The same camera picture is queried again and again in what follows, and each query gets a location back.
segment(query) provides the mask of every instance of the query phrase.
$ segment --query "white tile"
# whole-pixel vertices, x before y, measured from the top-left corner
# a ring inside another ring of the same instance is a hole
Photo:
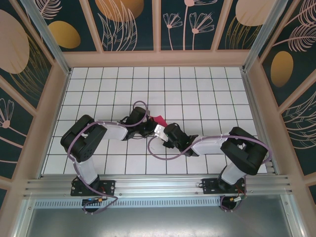
[[[228,79],[230,90],[245,91],[242,79]]]
[[[65,151],[65,148],[60,145],[60,139],[61,137],[54,137],[53,138],[53,142],[51,144],[51,148],[50,148],[50,151],[49,151],[49,154],[50,155],[66,155],[66,151]]]
[[[166,105],[181,105],[181,92],[180,91],[166,91]]]
[[[133,91],[148,91],[148,79],[133,79]]]
[[[81,105],[96,105],[99,92],[83,92],[81,98]]]
[[[184,105],[198,105],[198,92],[182,91],[182,103]]]
[[[95,108],[95,105],[80,105],[77,119],[81,118],[83,115],[89,115],[93,118],[95,114]]]
[[[89,68],[87,79],[101,79],[103,68]]]
[[[85,80],[75,79],[70,80],[67,91],[83,91]]]
[[[184,132],[190,135],[203,135],[201,120],[184,120]]]
[[[133,78],[134,68],[120,67],[118,69],[118,78]]]
[[[95,150],[94,155],[106,155],[108,152],[108,143],[108,139],[102,139],[97,149]]]
[[[180,79],[165,79],[164,86],[166,91],[181,90]]]
[[[148,67],[135,67],[134,78],[148,78]]]
[[[131,91],[133,79],[118,79],[116,91]]]
[[[136,101],[139,101],[139,100],[144,101],[147,104],[148,92],[147,91],[133,91],[131,104],[134,104]]]
[[[64,134],[75,124],[75,121],[63,121],[60,120],[57,123],[55,137],[62,137]]]
[[[232,105],[232,96],[230,91],[215,91],[216,104]]]
[[[209,174],[220,174],[226,166],[225,155],[206,155]]]
[[[218,119],[216,105],[200,105],[202,119]]]
[[[127,156],[126,174],[145,174],[146,172],[146,156]]]
[[[149,78],[164,78],[163,67],[150,67]]]
[[[74,79],[85,79],[87,76],[88,68],[74,68],[71,78]]]
[[[150,142],[149,147],[150,147],[151,152],[155,155],[165,155],[166,154],[166,147],[163,146],[163,140],[161,140],[160,138],[154,138]]]
[[[252,119],[249,105],[234,105],[237,119]]]
[[[118,78],[118,70],[119,68],[104,68],[102,78]]]
[[[115,91],[117,79],[102,79],[100,91]]]
[[[114,92],[99,92],[98,105],[112,105],[114,102]]]
[[[95,171],[97,174],[104,174],[104,169],[105,169],[105,162],[106,162],[107,156],[101,155],[101,156],[92,156],[93,164]]]
[[[79,109],[79,105],[74,105],[74,106],[63,105],[59,119],[76,120],[78,109]]]
[[[234,107],[232,105],[218,105],[219,119],[236,119]]]
[[[196,67],[197,78],[211,78],[209,67]]]
[[[238,126],[243,130],[251,134],[252,136],[257,135],[256,127],[253,120],[238,120]]]
[[[188,174],[207,174],[205,156],[187,157]]]
[[[164,79],[149,79],[149,91],[164,91]]]
[[[164,68],[165,78],[180,78],[180,71],[178,67],[165,67]]]
[[[245,91],[231,91],[235,105],[248,105],[248,98]]]
[[[66,155],[52,156],[49,155],[44,170],[44,174],[63,174],[66,165]]]
[[[196,78],[194,67],[180,67],[180,78]]]
[[[150,111],[150,116],[157,117],[160,115],[165,118],[164,105],[150,105],[148,108]]]
[[[201,105],[216,105],[214,91],[199,91],[198,99]]]
[[[198,90],[214,90],[212,79],[197,79],[197,89]]]
[[[127,143],[127,154],[129,155],[145,155],[146,154],[147,141],[143,139],[129,139]]]
[[[217,136],[221,134],[218,120],[202,120],[203,136]]]
[[[66,161],[64,174],[76,174],[74,164],[69,158]]]
[[[225,68],[227,78],[241,78],[240,68]]]
[[[64,105],[79,105],[82,92],[67,92]]]
[[[201,119],[199,105],[184,105],[183,119]]]
[[[112,105],[98,105],[95,111],[95,120],[111,120]]]
[[[214,90],[226,90],[229,91],[228,82],[226,79],[212,79]]]
[[[149,105],[164,105],[164,92],[163,91],[149,91],[148,104]]]
[[[146,174],[166,174],[166,161],[147,156]]]
[[[129,116],[130,105],[115,105],[113,108],[112,120],[121,120],[126,116]]]
[[[126,154],[127,141],[109,140],[108,154],[110,155],[123,155]]]
[[[182,105],[166,105],[166,119],[183,119]]]
[[[222,133],[228,133],[233,127],[237,127],[237,120],[220,120]]]
[[[131,103],[131,91],[117,91],[115,93],[115,105],[130,105]]]
[[[86,80],[84,84],[84,91],[99,91],[101,79]]]
[[[187,91],[198,90],[196,79],[180,79],[180,82],[181,82],[181,90],[187,90]]]
[[[109,156],[107,156],[105,174],[124,174],[125,173],[125,162],[126,162],[126,155],[123,155],[123,156],[109,155]]]
[[[258,169],[258,174],[266,174],[266,173],[267,173],[266,165],[262,164]]]
[[[167,155],[167,158],[174,157],[174,155]],[[167,160],[167,174],[186,174],[187,162],[185,156],[180,156],[176,159]]]
[[[226,72],[225,72],[225,68],[221,68],[221,67],[212,67],[211,69],[211,74],[212,74],[212,78],[226,78]]]

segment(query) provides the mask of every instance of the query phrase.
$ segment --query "metal floor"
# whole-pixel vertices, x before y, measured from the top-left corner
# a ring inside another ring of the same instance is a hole
[[[137,100],[189,135],[219,135],[238,125],[257,136],[237,67],[74,68],[42,174],[75,174],[60,139],[82,115],[118,121]],[[231,162],[224,155],[158,160],[149,155],[148,140],[102,140],[93,156],[98,174],[219,174]],[[161,157],[178,153],[159,139],[151,148]],[[267,173],[265,165],[259,173]]]
[[[218,206],[35,209],[28,237],[291,237],[279,196],[251,196],[239,210]]]

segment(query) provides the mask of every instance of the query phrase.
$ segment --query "leaf illustration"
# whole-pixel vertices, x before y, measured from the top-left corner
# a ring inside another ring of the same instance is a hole
[[[52,20],[60,11],[60,0],[35,0],[41,16],[44,19]]]

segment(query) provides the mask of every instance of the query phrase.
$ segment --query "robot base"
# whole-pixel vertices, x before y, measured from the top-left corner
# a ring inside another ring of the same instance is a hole
[[[107,195],[114,195],[115,190],[115,180],[100,180],[98,182],[97,187],[95,188],[96,191]],[[72,181],[72,187],[70,196],[72,197],[95,197],[100,196],[95,192],[88,189],[80,179],[76,178]]]
[[[237,185],[239,189],[245,192],[245,180],[240,178],[235,185],[232,185],[227,190],[222,190],[218,186],[218,178],[213,179],[202,179],[202,183],[199,187],[203,189],[203,194],[232,194],[232,196],[238,194],[238,189],[235,187]]]

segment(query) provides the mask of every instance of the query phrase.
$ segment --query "cable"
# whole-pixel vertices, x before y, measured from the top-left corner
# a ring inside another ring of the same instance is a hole
[[[269,156],[268,156],[267,159],[265,159],[265,160],[262,162],[262,164],[264,164],[264,163],[270,161],[270,160],[271,160],[271,156],[272,156],[272,151],[271,151],[271,149],[270,149],[266,144],[264,144],[263,142],[261,142],[261,141],[259,141],[259,140],[252,139],[252,138],[249,138],[249,137],[243,137],[243,136],[220,135],[220,136],[207,136],[207,137],[202,137],[202,138],[198,139],[197,141],[193,142],[193,143],[192,143],[191,145],[189,145],[183,152],[181,152],[180,154],[176,155],[175,157],[171,157],[171,158],[161,158],[161,157],[155,155],[155,154],[151,151],[151,149],[150,149],[150,143],[151,143],[152,140],[154,140],[155,138],[156,138],[156,137],[153,137],[152,139],[149,140],[148,145],[147,145],[147,148],[148,148],[149,153],[150,153],[153,157],[155,157],[155,158],[157,158],[157,159],[161,159],[161,160],[173,160],[173,159],[177,159],[178,157],[184,155],[184,153],[185,153],[186,151],[188,151],[189,149],[191,149],[191,147],[193,147],[195,144],[197,144],[197,143],[199,143],[199,142],[202,142],[202,141],[208,140],[208,139],[222,139],[222,138],[242,139],[242,140],[254,142],[254,143],[257,143],[257,144],[263,146],[265,149],[268,150]]]
[[[148,114],[148,106],[147,106],[147,104],[146,104],[144,101],[138,100],[138,101],[136,101],[136,102],[133,104],[133,109],[134,109],[135,105],[136,105],[137,103],[139,103],[139,102],[142,103],[142,104],[144,104],[144,105],[145,105],[145,108],[146,108],[145,115],[144,115],[144,117],[143,117],[139,122],[137,122],[137,123],[135,123],[135,124],[132,124],[132,125],[120,124],[120,123],[115,123],[115,122],[105,122],[105,121],[95,121],[95,122],[92,122],[92,123],[90,123],[88,126],[86,126],[82,131],[80,131],[80,133],[74,138],[74,140],[72,141],[72,143],[70,144],[70,146],[69,146],[69,148],[68,148],[67,157],[73,162],[73,165],[74,165],[74,169],[75,169],[75,171],[76,171],[76,174],[77,174],[78,178],[83,182],[83,184],[84,184],[88,189],[90,189],[91,191],[93,191],[93,192],[96,193],[96,194],[99,194],[99,195],[102,196],[102,197],[114,198],[114,200],[111,201],[108,205],[106,205],[106,206],[103,207],[103,208],[100,208],[100,209],[96,210],[95,212],[87,212],[87,211],[86,211],[86,209],[85,209],[86,206],[89,205],[89,204],[91,204],[91,203],[93,203],[93,202],[87,202],[87,203],[83,206],[83,210],[84,210],[84,212],[85,212],[86,214],[93,215],[93,214],[98,214],[98,213],[104,211],[104,210],[107,209],[110,205],[112,205],[114,202],[116,202],[116,201],[118,200],[118,197],[117,197],[117,196],[108,195],[108,194],[104,194],[104,193],[101,193],[101,192],[99,192],[99,191],[97,191],[97,190],[91,188],[91,187],[89,186],[89,184],[87,184],[87,183],[85,182],[85,180],[83,179],[83,177],[80,175],[79,170],[78,170],[77,165],[76,165],[76,159],[70,154],[70,151],[71,151],[71,149],[73,148],[75,142],[79,139],[79,137],[80,137],[85,131],[87,131],[90,127],[92,127],[92,126],[94,126],[94,125],[96,125],[96,124],[103,124],[103,125],[105,125],[105,124],[111,124],[111,125],[118,125],[118,126],[122,126],[122,127],[134,127],[134,126],[137,126],[137,125],[139,125],[140,123],[142,123],[143,120],[147,117],[147,114]]]

